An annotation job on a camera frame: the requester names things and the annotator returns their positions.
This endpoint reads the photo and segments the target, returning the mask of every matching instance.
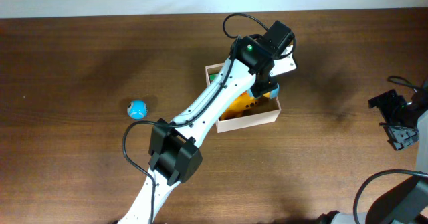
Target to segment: green object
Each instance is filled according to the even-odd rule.
[[[210,74],[209,75],[209,82],[211,83],[215,79],[215,77],[217,77],[217,75],[218,74]]]

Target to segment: open cardboard box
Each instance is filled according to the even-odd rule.
[[[210,84],[209,75],[220,72],[222,67],[223,64],[205,66],[207,86]],[[280,115],[281,112],[281,106],[278,98],[273,98],[270,100],[268,98],[262,97],[258,101],[259,104],[250,110],[244,111],[242,117],[230,120],[217,120],[215,122],[217,133],[275,122],[276,118],[278,115]]]

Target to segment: ball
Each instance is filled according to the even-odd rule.
[[[135,119],[141,120],[147,115],[147,105],[142,100],[133,100],[128,105],[128,115]]]

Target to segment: wooden table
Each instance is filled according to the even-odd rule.
[[[428,72],[428,9],[254,13],[297,36],[299,68],[278,78],[276,122],[217,134],[203,164],[176,188],[159,223],[270,223],[350,213],[369,175],[412,169],[417,146],[396,152],[367,100],[392,74],[420,84]],[[123,158],[130,100],[146,119],[170,120],[206,87],[204,66],[232,43],[226,14],[2,19],[0,223],[107,223],[121,218],[145,176]],[[263,33],[231,19],[231,34]],[[151,127],[129,136],[143,167]],[[405,179],[374,181],[361,211]]]

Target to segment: white box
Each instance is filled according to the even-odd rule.
[[[223,64],[205,66],[207,86],[210,84],[209,75],[220,72],[221,67],[223,67]],[[246,110],[242,117],[231,120],[217,120],[215,122],[217,133],[275,122],[280,112],[281,106],[278,98],[271,100],[260,98],[259,104],[250,110]]]

